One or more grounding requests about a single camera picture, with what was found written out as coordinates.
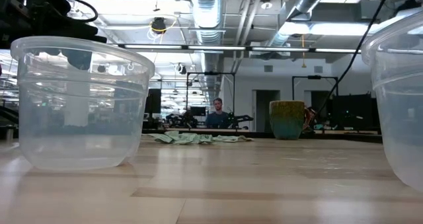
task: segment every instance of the crumpled towel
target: crumpled towel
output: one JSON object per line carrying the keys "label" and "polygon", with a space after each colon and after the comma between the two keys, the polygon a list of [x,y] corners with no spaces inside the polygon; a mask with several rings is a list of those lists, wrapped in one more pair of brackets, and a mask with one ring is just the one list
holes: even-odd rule
{"label": "crumpled towel", "polygon": [[179,131],[166,131],[164,134],[148,134],[155,138],[155,141],[166,143],[166,144],[211,144],[213,142],[238,142],[238,141],[252,141],[251,138],[247,138],[243,135],[240,136],[226,136],[219,135],[213,137],[212,135],[198,135],[195,133],[182,133]]}

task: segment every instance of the computer monitor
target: computer monitor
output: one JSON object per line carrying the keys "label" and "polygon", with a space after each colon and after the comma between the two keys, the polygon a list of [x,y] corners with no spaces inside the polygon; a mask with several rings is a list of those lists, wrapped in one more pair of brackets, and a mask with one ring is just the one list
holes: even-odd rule
{"label": "computer monitor", "polygon": [[145,101],[145,113],[161,113],[161,89],[149,89]]}
{"label": "computer monitor", "polygon": [[193,116],[205,116],[206,107],[191,107],[191,115]]}
{"label": "computer monitor", "polygon": [[373,126],[373,108],[370,94],[335,96],[333,118],[342,127],[366,129]]}

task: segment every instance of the dark shirt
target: dark shirt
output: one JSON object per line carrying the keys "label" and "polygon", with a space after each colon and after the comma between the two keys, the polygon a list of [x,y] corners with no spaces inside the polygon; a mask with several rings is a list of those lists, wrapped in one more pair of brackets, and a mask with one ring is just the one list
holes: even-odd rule
{"label": "dark shirt", "polygon": [[206,126],[207,128],[227,128],[229,124],[225,127],[227,123],[228,114],[226,112],[222,112],[221,114],[211,113],[207,115],[206,118]]}

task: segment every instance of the metal frame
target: metal frame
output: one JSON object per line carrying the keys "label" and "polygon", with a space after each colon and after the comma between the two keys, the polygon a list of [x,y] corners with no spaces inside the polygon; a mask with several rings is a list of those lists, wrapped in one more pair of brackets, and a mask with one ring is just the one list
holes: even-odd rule
{"label": "metal frame", "polygon": [[333,76],[320,76],[320,75],[309,75],[309,76],[293,76],[292,77],[292,100],[295,100],[295,79],[296,78],[306,78],[306,79],[315,79],[315,80],[319,80],[319,79],[334,79],[335,80],[335,84],[336,84],[336,95],[339,95],[339,90],[338,90],[338,77],[333,77]]}
{"label": "metal frame", "polygon": [[185,109],[188,111],[188,84],[190,82],[190,75],[207,75],[207,76],[218,76],[218,75],[232,75],[233,77],[233,92],[232,92],[232,113],[235,115],[235,73],[219,73],[219,72],[187,72],[186,73],[186,104]]}
{"label": "metal frame", "polygon": [[207,45],[176,45],[176,44],[111,44],[137,52],[302,52],[327,54],[354,54],[355,49],[333,48],[301,48],[301,47],[269,47],[269,46],[207,46]]}

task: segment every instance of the black equipment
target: black equipment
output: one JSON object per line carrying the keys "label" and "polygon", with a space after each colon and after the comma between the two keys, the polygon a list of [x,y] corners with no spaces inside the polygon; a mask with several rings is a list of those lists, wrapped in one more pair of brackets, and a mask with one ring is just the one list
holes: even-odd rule
{"label": "black equipment", "polygon": [[240,122],[249,122],[249,121],[254,121],[254,118],[251,118],[248,115],[235,116],[233,112],[230,112],[228,114],[226,121],[223,121],[222,125],[220,125],[220,128],[225,127],[229,129],[239,129]]}
{"label": "black equipment", "polygon": [[146,113],[161,113],[161,89],[149,89],[148,97],[145,101]]}
{"label": "black equipment", "polygon": [[154,18],[154,21],[151,22],[151,29],[158,35],[164,34],[166,32],[165,19],[162,17]]}
{"label": "black equipment", "polygon": [[191,107],[190,108],[191,115],[193,116],[205,116],[206,115],[206,107]]}
{"label": "black equipment", "polygon": [[[71,10],[69,1],[88,6],[95,16],[91,19],[67,17]],[[98,28],[86,24],[98,17],[95,9],[81,0],[0,0],[0,49],[10,49],[12,41],[27,36],[64,36],[97,42],[107,38],[96,36]],[[60,52],[78,69],[87,70],[91,64],[91,52],[46,48],[34,54],[46,52],[56,56]]]}
{"label": "black equipment", "polygon": [[185,112],[184,115],[170,114],[166,116],[166,122],[170,128],[197,128],[198,125],[198,120],[189,112]]}
{"label": "black equipment", "polygon": [[351,127],[364,130],[373,127],[371,95],[334,96],[332,117],[340,129]]}

